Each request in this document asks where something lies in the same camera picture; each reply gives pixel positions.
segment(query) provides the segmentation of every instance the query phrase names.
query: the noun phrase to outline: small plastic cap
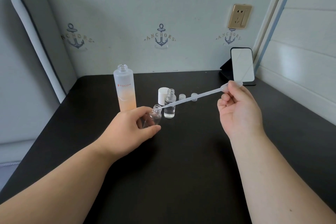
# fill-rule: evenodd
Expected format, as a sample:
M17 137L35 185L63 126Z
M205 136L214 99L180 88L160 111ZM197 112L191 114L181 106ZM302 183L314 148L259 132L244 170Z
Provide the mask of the small plastic cap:
M197 93L192 93L192 94L191 94L192 97L195 97L195 96L197 96L197 95L198 95Z
M178 96L178 99L179 100L182 100L182 99L185 99L186 98L186 95L185 94L180 94L179 96Z
M243 82L241 81L234 81L234 82L237 84L239 88L243 86ZM223 92L229 92L229 83L225 83L224 85L222 85L221 89Z
M165 97L167 95L168 90L169 90L169 88L167 88L167 87L159 88L158 96L157 96L157 102L160 105L165 105Z

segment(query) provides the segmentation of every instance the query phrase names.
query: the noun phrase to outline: wall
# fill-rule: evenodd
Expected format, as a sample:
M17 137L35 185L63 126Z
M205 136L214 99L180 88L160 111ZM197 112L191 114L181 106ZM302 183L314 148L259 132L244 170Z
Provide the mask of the wall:
M136 73L219 69L231 47L253 47L271 0L49 1L76 73L83 76L111 74L122 63ZM253 11L247 28L229 38L235 3L251 4ZM160 24L163 43L168 39L162 46L155 41L161 43ZM223 34L234 42L228 44Z
M336 0L287 0L257 76L336 124Z
M59 106L10 0L0 0L0 163L20 161Z

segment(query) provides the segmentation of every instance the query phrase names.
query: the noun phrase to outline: gold outlet cover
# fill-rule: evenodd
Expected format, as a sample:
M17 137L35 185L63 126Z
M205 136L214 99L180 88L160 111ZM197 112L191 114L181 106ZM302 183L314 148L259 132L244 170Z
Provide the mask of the gold outlet cover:
M232 9L228 28L245 28L252 10L251 5L235 4Z

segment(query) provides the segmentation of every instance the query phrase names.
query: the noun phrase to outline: anchor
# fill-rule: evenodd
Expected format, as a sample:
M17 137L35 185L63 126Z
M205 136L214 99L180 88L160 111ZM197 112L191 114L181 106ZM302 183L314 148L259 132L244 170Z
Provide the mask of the anchor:
M163 24L162 23L159 25L159 28L157 30L160 31L161 34L162 34L163 31L166 31L166 29L163 28ZM165 42L162 42L162 35L160 35L160 42L158 42L156 38L155 38L155 42L157 44L159 44L160 46L162 46L162 45L165 45L168 42L168 38L166 39Z
M72 23L69 23L69 24L68 24L68 29L67 29L67 31L69 31L69 32L71 32L71 33L77 32L77 30L74 28L74 26L73 26ZM81 44L79 44L79 43L77 42L77 38L74 38L73 40L75 41L74 44L71 43L71 42L69 41L69 39L67 39L67 42L68 42L69 44L71 44L73 47L76 47L77 49L79 49L80 47L82 47L83 44L84 44L84 40L81 41Z
M235 29L230 28L229 31L231 31L231 34L232 34L232 31L235 31ZM227 42L227 44L231 44L235 39L236 39L236 37L234 37L234 39L231 40L231 35L230 35L229 40L227 40L226 37L225 37L225 42Z

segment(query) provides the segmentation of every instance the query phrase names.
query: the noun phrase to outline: tabletop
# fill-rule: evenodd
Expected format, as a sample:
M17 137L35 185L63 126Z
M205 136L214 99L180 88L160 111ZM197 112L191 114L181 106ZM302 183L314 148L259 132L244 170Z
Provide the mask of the tabletop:
M226 83L218 71L134 75L137 106L154 106L160 87L202 93ZM336 211L336 126L256 80L258 102L275 146ZM220 93L176 106L161 131L108 171L85 223L251 223L237 163L217 110ZM22 191L97 139L119 104L113 75L84 76L0 192Z

